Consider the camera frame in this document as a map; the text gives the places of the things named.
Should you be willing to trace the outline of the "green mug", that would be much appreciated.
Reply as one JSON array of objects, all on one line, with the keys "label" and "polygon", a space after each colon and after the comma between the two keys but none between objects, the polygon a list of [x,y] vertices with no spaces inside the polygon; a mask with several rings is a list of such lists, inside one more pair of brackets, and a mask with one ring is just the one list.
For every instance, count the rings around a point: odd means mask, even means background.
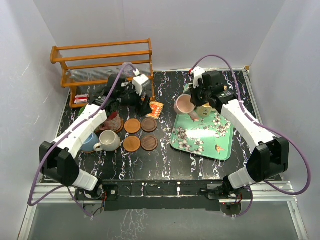
[{"label": "green mug", "polygon": [[79,116],[84,112],[85,108],[86,108],[86,107],[83,106],[83,107],[79,110],[79,113],[78,113]]}]

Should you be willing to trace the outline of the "wooden shelf rack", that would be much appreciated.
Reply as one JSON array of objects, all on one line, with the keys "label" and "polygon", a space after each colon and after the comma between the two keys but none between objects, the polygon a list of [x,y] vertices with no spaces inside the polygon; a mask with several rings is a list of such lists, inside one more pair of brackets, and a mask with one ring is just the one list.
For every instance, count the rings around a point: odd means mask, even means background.
[{"label": "wooden shelf rack", "polygon": [[156,99],[153,71],[153,48],[150,38],[107,43],[71,46],[53,46],[50,62],[60,64],[62,88],[70,89],[69,106],[81,108],[84,103],[75,103],[80,87],[104,85],[112,74],[119,73],[122,65],[131,62],[150,81],[146,93]]}]

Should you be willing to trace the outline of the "pink mug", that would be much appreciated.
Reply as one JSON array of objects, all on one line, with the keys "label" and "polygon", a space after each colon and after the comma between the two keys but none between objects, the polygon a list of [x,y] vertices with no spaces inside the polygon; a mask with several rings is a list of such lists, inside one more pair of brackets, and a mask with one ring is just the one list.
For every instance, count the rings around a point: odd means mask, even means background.
[{"label": "pink mug", "polygon": [[193,121],[198,121],[199,116],[195,112],[195,105],[191,103],[191,95],[182,94],[180,95],[174,103],[174,111],[178,115],[188,115]]}]

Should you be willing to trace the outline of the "orange patterned card pack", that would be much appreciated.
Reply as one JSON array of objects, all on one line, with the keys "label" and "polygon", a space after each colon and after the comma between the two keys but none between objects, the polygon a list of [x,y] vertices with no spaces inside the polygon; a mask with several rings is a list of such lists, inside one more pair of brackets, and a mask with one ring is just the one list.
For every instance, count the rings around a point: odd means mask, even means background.
[{"label": "orange patterned card pack", "polygon": [[164,104],[156,101],[150,102],[151,113],[147,114],[146,117],[158,120],[164,108]]}]

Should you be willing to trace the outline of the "white beige mug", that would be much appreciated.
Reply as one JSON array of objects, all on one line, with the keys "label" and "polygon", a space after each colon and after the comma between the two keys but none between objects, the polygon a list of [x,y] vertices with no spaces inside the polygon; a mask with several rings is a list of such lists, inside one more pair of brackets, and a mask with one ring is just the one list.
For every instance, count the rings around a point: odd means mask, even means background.
[{"label": "white beige mug", "polygon": [[99,143],[95,144],[93,149],[96,152],[113,152],[116,151],[120,146],[121,140],[118,134],[112,130],[105,130],[100,134]]}]

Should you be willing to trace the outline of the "orange wooden coaster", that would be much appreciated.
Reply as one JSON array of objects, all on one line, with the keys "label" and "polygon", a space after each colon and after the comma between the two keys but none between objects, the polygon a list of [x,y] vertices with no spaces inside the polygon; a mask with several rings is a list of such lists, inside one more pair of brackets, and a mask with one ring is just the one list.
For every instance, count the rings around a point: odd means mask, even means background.
[{"label": "orange wooden coaster", "polygon": [[123,147],[127,152],[136,152],[141,147],[141,141],[136,136],[128,136],[123,142]]},{"label": "orange wooden coaster", "polygon": [[136,118],[130,118],[124,123],[124,129],[129,134],[135,134],[141,129],[141,123]]}]

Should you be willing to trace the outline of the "maroon mug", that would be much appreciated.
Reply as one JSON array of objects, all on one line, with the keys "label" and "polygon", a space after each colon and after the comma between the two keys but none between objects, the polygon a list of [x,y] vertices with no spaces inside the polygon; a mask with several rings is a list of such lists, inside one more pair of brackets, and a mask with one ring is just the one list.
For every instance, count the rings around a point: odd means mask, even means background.
[{"label": "maroon mug", "polygon": [[100,131],[111,130],[115,132],[121,126],[121,118],[118,111],[113,112],[107,120],[98,128]]}]

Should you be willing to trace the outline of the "blue mug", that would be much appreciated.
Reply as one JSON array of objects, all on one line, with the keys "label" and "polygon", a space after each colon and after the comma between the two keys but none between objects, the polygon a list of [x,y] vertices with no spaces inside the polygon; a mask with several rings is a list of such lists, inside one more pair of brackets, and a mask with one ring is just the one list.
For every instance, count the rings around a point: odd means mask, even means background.
[{"label": "blue mug", "polygon": [[81,150],[95,150],[94,146],[100,142],[99,137],[93,132],[87,140],[84,141]]}]

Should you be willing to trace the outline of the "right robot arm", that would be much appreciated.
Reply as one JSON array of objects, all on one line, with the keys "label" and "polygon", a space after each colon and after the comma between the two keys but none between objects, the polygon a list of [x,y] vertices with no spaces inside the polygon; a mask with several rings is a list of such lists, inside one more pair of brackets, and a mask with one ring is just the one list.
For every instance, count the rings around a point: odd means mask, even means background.
[{"label": "right robot arm", "polygon": [[205,71],[201,67],[190,70],[191,103],[200,107],[208,103],[236,128],[249,146],[251,156],[245,167],[224,177],[220,187],[223,194],[233,199],[241,188],[263,182],[284,173],[289,165],[289,141],[276,137],[260,127],[259,121],[238,100],[235,93],[226,90],[218,71]]}]

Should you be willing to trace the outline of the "green floral tray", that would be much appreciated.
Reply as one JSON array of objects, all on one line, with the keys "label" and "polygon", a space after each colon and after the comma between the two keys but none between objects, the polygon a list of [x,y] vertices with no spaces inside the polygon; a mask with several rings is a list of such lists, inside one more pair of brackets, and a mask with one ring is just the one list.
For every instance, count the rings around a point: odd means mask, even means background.
[{"label": "green floral tray", "polygon": [[178,114],[170,145],[176,150],[225,161],[231,155],[233,133],[234,126],[216,110],[196,120]]}]

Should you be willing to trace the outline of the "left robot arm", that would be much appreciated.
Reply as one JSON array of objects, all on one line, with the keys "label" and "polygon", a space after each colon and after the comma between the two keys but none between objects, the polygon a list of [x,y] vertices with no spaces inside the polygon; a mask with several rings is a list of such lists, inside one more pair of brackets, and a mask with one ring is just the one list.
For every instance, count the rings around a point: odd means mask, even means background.
[{"label": "left robot arm", "polygon": [[44,141],[39,147],[38,172],[65,187],[84,189],[93,200],[103,195],[103,187],[97,177],[81,170],[75,158],[85,141],[102,125],[119,106],[134,106],[136,113],[151,113],[150,97],[146,94],[150,79],[140,74],[130,82],[116,77],[106,95],[98,96],[88,104],[74,123],[52,142]]}]

